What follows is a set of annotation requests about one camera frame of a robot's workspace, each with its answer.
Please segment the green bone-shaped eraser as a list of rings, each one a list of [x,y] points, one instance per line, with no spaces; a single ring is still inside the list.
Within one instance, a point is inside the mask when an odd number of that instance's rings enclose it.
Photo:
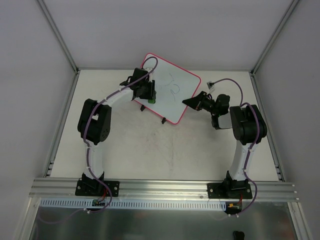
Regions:
[[[156,103],[156,99],[149,99],[149,100],[148,100],[148,103],[149,103],[149,104],[155,104],[155,103]]]

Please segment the pink-framed whiteboard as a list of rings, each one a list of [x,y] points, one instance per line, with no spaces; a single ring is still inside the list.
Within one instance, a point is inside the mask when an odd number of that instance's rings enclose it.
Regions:
[[[157,66],[150,76],[155,81],[155,102],[150,103],[140,98],[135,101],[176,125],[187,109],[183,100],[195,95],[202,80],[198,75],[149,52],[141,67],[149,71],[154,65]]]

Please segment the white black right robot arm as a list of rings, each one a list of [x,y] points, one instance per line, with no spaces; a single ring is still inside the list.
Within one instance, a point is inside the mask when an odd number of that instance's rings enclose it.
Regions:
[[[100,144],[111,131],[112,110],[118,105],[131,102],[136,98],[156,100],[155,81],[151,80],[150,70],[135,68],[127,80],[119,84],[119,88],[101,101],[88,98],[85,100],[77,130],[85,144],[86,167],[82,174],[82,182],[86,187],[99,190],[103,187],[104,170]]]

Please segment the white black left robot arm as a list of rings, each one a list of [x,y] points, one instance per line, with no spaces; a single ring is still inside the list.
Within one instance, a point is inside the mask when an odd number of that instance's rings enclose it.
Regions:
[[[214,100],[204,91],[195,97],[183,100],[182,103],[193,110],[209,112],[211,124],[216,130],[232,130],[236,148],[224,182],[229,186],[237,184],[238,189],[243,188],[249,181],[248,171],[253,153],[268,132],[258,107],[249,103],[230,106],[230,96],[220,94]]]

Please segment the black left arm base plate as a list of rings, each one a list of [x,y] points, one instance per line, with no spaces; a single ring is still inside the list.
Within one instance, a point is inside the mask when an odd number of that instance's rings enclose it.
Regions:
[[[208,183],[207,194],[209,199],[240,199],[249,200],[253,198],[251,186],[248,183],[241,183],[240,185],[227,186],[223,182]]]

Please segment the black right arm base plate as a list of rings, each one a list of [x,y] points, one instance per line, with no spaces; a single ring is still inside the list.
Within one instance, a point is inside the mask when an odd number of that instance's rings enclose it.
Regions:
[[[102,197],[103,194],[106,192],[106,196],[110,197],[118,197],[119,196],[119,189],[120,189],[120,182],[113,181],[113,180],[104,180],[105,185],[108,186],[111,193],[107,190],[107,188],[96,181],[95,179],[84,179],[77,181],[75,195],[81,197]]]

